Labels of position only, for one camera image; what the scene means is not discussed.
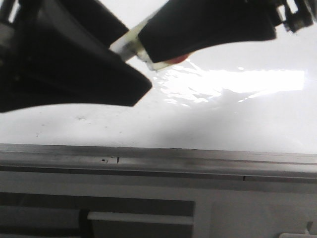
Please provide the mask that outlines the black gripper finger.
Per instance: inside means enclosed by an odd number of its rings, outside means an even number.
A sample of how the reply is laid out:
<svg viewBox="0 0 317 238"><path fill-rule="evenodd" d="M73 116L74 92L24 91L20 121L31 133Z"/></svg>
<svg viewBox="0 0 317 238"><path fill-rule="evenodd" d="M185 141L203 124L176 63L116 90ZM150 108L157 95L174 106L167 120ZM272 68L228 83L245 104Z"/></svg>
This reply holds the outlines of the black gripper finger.
<svg viewBox="0 0 317 238"><path fill-rule="evenodd" d="M138 38L152 62L211 46L276 38L260 0L169 0Z"/></svg>
<svg viewBox="0 0 317 238"><path fill-rule="evenodd" d="M98 0L1 1L1 112L134 106L152 84L109 49L127 30Z"/></svg>

